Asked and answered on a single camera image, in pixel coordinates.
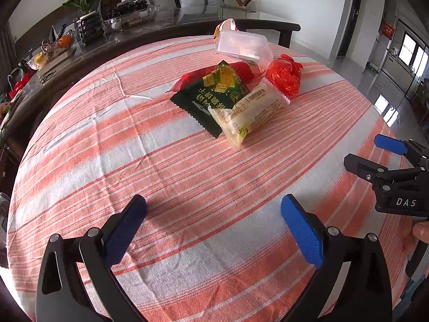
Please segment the person's right hand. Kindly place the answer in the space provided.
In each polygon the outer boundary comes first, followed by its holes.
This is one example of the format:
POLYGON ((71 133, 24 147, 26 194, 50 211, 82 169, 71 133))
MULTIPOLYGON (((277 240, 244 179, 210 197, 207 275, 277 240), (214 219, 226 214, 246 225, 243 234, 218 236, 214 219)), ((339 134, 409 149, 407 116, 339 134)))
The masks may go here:
POLYGON ((415 249, 416 239, 428 243, 429 223, 428 221, 422 221, 414 224, 411 217, 402 217, 400 234, 403 239, 404 251, 407 254, 412 254, 415 249))

